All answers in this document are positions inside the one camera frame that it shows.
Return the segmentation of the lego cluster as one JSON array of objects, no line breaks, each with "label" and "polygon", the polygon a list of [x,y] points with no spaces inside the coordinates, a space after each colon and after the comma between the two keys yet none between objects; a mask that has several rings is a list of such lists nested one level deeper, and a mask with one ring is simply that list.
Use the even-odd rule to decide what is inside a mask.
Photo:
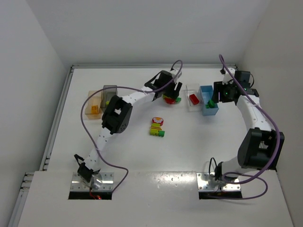
[{"label": "lego cluster", "polygon": [[182,100],[181,97],[177,97],[176,99],[172,99],[172,98],[167,97],[165,95],[163,95],[162,98],[169,105],[179,104]]}]

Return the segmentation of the green lego plate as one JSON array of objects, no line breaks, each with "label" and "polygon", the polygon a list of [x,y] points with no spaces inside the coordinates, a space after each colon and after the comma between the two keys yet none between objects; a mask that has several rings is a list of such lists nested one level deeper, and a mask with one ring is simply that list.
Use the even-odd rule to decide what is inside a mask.
[{"label": "green lego plate", "polygon": [[213,109],[213,108],[215,108],[215,102],[212,99],[209,99],[207,104],[205,105],[205,107],[207,109]]}]

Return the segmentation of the orange slice lego brick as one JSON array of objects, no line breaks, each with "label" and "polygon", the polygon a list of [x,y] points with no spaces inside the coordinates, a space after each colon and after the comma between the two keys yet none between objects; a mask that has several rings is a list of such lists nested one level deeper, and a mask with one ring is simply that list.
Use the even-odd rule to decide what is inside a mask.
[{"label": "orange slice lego brick", "polygon": [[91,106],[91,114],[99,114],[99,107],[98,105]]}]

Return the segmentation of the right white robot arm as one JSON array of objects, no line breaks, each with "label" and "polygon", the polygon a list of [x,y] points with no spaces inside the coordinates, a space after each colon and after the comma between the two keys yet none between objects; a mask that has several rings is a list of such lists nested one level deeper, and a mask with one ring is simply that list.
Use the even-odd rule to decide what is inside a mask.
[{"label": "right white robot arm", "polygon": [[238,174],[263,169],[276,170],[285,140],[284,134],[277,132],[273,124],[260,110],[260,99],[256,89],[249,82],[249,71],[230,69],[228,74],[221,69],[224,78],[214,82],[213,103],[234,102],[242,114],[247,134],[236,157],[220,162],[214,171],[217,181],[232,182]]}]

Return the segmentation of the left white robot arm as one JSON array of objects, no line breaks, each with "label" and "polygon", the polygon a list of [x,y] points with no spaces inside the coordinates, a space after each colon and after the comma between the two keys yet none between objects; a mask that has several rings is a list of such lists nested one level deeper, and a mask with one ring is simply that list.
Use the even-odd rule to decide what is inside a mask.
[{"label": "left white robot arm", "polygon": [[155,101],[156,99],[166,95],[176,99],[179,96],[179,91],[182,83],[178,79],[182,75],[182,69],[170,69],[170,71],[162,70],[152,79],[147,81],[141,89],[118,86],[120,89],[132,90],[133,93],[126,96],[114,95],[104,113],[102,114],[102,130],[98,139],[95,141],[91,135],[90,139],[93,142],[94,148],[87,158],[82,158],[75,155],[78,163],[78,175],[86,182],[90,183],[93,175],[97,174],[101,167],[100,161],[106,165],[123,169],[128,173],[128,169],[122,166],[116,166],[107,162],[102,157],[102,150],[109,143],[111,137],[115,134],[124,132],[129,124],[133,107]]}]

